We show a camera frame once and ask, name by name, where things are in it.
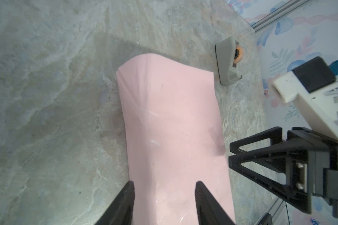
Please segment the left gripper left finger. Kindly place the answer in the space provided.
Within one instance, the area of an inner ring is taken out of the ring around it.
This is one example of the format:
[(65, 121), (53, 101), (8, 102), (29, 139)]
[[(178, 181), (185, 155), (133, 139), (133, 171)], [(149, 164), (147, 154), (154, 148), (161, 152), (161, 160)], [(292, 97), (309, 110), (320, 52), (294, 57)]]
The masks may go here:
[(131, 225), (134, 201), (134, 182), (128, 181), (95, 225)]

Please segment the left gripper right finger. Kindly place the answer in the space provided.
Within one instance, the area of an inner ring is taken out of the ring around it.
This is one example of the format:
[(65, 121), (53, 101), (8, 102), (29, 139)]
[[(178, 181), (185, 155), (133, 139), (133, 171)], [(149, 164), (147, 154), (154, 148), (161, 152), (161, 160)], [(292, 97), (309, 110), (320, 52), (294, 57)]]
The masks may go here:
[(196, 182), (195, 202), (199, 225), (235, 225), (201, 181)]

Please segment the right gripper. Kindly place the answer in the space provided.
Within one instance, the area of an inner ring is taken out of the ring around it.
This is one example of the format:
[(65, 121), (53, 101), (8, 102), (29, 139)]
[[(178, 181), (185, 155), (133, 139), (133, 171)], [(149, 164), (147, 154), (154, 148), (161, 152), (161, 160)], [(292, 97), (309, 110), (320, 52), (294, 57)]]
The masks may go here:
[[(307, 214), (312, 211), (312, 195), (320, 196), (333, 207), (333, 217), (338, 218), (338, 140), (294, 127), (287, 133), (288, 141), (282, 142), (282, 131), (281, 127), (273, 127), (230, 143), (233, 153), (229, 157), (230, 169)], [(266, 139), (270, 141), (269, 147), (249, 152), (240, 148)], [(247, 162), (284, 173), (286, 183), (280, 184), (246, 168), (243, 164)]]

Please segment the purple wrapping paper sheet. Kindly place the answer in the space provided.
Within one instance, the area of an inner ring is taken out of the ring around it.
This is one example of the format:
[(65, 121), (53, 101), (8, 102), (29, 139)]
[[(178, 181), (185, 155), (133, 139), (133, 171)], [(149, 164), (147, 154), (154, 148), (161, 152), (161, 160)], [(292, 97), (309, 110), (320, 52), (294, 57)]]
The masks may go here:
[(116, 72), (135, 225), (196, 225), (205, 184), (235, 219), (214, 74), (148, 53)]

